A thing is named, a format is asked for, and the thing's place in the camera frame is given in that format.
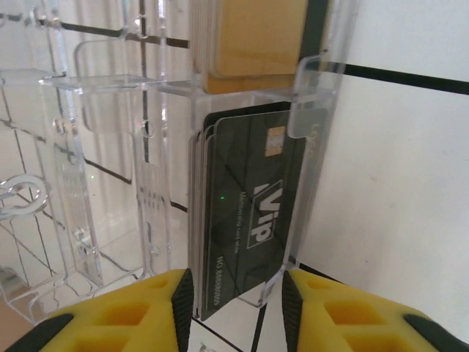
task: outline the white tile wall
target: white tile wall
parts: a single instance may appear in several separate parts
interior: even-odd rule
[[[284,316],[281,311],[281,283],[275,287],[267,303],[264,323],[257,350],[280,352],[287,350],[284,332]]]
[[[469,80],[465,0],[361,0],[347,62]]]
[[[345,77],[301,260],[469,339],[469,97]]]

